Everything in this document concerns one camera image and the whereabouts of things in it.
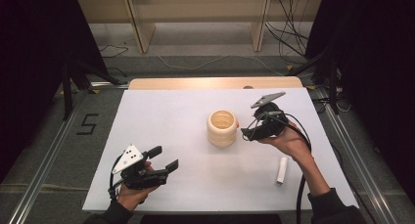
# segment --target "black sleeve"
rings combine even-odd
[[[111,201],[103,214],[92,214],[83,224],[125,224],[132,217],[132,212],[125,209],[119,202]]]
[[[312,224],[365,224],[366,221],[355,206],[345,206],[340,200],[336,189],[332,188],[329,193],[313,197],[308,194],[311,202],[313,216]]]

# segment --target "white table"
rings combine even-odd
[[[271,146],[242,139],[219,149],[208,142],[206,121],[210,113],[233,112],[241,127],[253,120],[251,105],[262,95],[286,91],[274,101],[305,127],[313,155],[331,187],[346,205],[357,205],[304,88],[223,90],[127,90],[91,184],[83,210],[101,212],[110,203],[108,186],[115,159],[129,144],[141,151],[161,145],[163,153],[152,159],[162,169],[175,159],[179,168],[167,184],[138,206],[142,213],[267,213],[296,209],[301,172],[289,159],[285,183],[275,184],[283,155]],[[310,209],[304,189],[301,207]]]

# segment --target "hand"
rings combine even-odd
[[[291,121],[289,123],[298,129],[294,123]],[[288,126],[277,137],[260,139],[258,142],[274,146],[282,153],[292,157],[295,161],[312,157],[311,152],[302,137]]]
[[[154,171],[149,161],[145,163],[146,170]],[[138,204],[144,202],[147,196],[158,187],[147,188],[143,190],[128,189],[125,184],[121,184],[117,201],[126,209],[133,211]]]
[[[298,129],[294,123],[290,122],[290,125]],[[312,196],[320,196],[330,192],[329,185],[299,133],[290,127],[286,127],[277,137],[268,137],[258,140],[258,142],[270,144],[282,153],[292,157],[299,164]]]

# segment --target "human hand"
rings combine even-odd
[[[146,170],[154,171],[149,161],[144,164]],[[158,187],[146,188],[143,190],[128,189],[124,183],[121,184],[117,201],[126,209],[133,211],[138,204],[144,202],[147,196]]]
[[[270,144],[280,150],[282,153],[292,157],[295,161],[300,161],[312,157],[310,150],[302,137],[290,127],[286,127],[284,131],[276,137],[268,137],[258,140],[262,144]]]

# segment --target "wrist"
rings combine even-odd
[[[137,205],[139,204],[137,201],[135,201],[132,198],[125,198],[124,196],[119,196],[118,199],[116,200],[119,204],[121,204],[123,207],[125,207],[125,209],[129,210],[129,211],[134,211],[134,209],[137,207]]]
[[[309,167],[315,164],[314,157],[311,154],[304,154],[294,157],[294,160],[300,167]]]
[[[314,162],[314,157],[304,142],[295,144],[291,148],[292,157],[299,165],[302,165],[303,163]]]
[[[308,184],[312,196],[321,196],[330,192],[330,187],[318,169],[314,157],[310,154],[299,161],[302,174]]]

